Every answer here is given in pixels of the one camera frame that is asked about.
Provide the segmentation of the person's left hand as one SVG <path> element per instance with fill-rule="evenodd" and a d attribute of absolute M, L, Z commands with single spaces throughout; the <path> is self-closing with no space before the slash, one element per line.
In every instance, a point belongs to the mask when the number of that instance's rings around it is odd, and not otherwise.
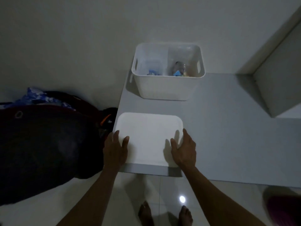
<path fill-rule="evenodd" d="M 122 143 L 119 141 L 119 130 L 114 132 L 113 142 L 107 145 L 107 139 L 103 148 L 103 171 L 115 171 L 125 164 L 128 157 L 128 151 L 122 149 Z"/>

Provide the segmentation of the person's right hand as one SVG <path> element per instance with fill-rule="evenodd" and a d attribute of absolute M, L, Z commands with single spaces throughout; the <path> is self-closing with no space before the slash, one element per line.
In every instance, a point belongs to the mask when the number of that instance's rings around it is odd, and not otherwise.
<path fill-rule="evenodd" d="M 174 162 L 185 173 L 186 171 L 195 168 L 196 164 L 196 143 L 187 133 L 186 129 L 183 129 L 183 140 L 179 148 L 178 154 L 172 154 Z"/>

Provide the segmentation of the white plastic bin lid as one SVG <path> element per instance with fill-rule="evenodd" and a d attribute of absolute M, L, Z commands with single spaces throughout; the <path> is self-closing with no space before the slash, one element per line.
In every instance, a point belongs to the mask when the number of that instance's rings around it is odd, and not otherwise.
<path fill-rule="evenodd" d="M 183 121 L 174 115 L 122 113 L 116 122 L 119 141 L 129 136 L 127 164 L 178 166 L 171 155 L 170 139 L 182 144 Z"/>

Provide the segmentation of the person's right forearm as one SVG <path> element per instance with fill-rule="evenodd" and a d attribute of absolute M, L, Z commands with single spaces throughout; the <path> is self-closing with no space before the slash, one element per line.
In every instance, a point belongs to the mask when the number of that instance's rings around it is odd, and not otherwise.
<path fill-rule="evenodd" d="M 266 226 L 214 186 L 195 166 L 182 166 L 210 226 Z"/>

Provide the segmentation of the person's left forearm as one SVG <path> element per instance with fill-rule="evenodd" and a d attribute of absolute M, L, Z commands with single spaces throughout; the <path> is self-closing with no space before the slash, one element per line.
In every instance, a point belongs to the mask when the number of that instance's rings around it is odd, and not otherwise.
<path fill-rule="evenodd" d="M 56 226 L 101 226 L 120 165 L 104 165 L 98 179 Z"/>

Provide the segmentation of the white plastic storage bin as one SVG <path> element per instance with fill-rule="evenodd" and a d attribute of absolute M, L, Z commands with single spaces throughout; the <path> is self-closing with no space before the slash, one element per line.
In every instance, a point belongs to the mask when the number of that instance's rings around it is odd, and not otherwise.
<path fill-rule="evenodd" d="M 172 76 L 172 67 L 181 61 L 188 75 Z M 149 69 L 161 76 L 148 76 Z M 144 99 L 186 101 L 193 95 L 205 76 L 200 46 L 192 43 L 159 42 L 137 45 L 131 68 L 140 96 Z"/>

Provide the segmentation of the large black bag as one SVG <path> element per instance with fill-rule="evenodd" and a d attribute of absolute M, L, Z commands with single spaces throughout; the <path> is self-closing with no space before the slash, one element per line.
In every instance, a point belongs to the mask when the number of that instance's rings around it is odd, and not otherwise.
<path fill-rule="evenodd" d="M 0 110 L 0 206 L 15 204 L 103 170 L 103 147 L 118 108 L 98 110 L 65 92 L 46 91 L 55 105 Z"/>

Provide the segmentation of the person's right foot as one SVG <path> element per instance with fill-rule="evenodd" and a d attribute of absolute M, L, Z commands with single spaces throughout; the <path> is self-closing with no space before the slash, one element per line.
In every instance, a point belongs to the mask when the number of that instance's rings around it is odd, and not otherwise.
<path fill-rule="evenodd" d="M 178 226 L 192 226 L 192 224 L 193 217 L 191 212 L 185 205 L 183 205 L 179 212 Z"/>

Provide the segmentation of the person's foot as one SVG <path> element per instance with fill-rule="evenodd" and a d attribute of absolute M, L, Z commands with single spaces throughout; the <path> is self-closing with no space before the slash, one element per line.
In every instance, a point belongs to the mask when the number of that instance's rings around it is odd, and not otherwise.
<path fill-rule="evenodd" d="M 147 201 L 144 201 L 138 211 L 138 218 L 142 226 L 154 226 L 151 209 Z"/>
<path fill-rule="evenodd" d="M 185 205 L 183 205 L 179 212 L 178 226 L 192 226 L 192 224 L 193 217 L 191 212 Z"/>

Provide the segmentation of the person's left foot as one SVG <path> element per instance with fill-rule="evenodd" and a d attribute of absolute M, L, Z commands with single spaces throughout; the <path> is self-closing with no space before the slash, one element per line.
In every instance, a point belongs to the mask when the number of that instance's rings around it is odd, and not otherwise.
<path fill-rule="evenodd" d="M 147 201 L 144 201 L 138 211 L 138 218 L 142 226 L 154 226 L 151 209 Z"/>

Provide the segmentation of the blue patterned cloth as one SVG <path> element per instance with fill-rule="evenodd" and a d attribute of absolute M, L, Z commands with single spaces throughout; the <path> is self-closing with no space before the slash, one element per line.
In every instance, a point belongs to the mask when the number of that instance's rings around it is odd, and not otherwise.
<path fill-rule="evenodd" d="M 0 110 L 28 105 L 55 105 L 76 111 L 76 109 L 68 103 L 63 102 L 60 99 L 56 99 L 45 91 L 33 87 L 28 87 L 26 94 L 14 102 L 1 102 Z"/>

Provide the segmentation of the white cabinet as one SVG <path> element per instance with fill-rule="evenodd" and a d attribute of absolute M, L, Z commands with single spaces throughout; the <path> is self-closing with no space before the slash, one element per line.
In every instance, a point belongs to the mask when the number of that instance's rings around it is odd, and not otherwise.
<path fill-rule="evenodd" d="M 271 118 L 301 120 L 301 5 L 235 76 Z"/>

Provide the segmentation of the maroon round object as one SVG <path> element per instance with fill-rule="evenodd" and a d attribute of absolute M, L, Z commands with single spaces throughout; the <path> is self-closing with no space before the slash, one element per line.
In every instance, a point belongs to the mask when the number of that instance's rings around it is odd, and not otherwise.
<path fill-rule="evenodd" d="M 301 189 L 268 186 L 262 197 L 273 226 L 301 226 Z"/>

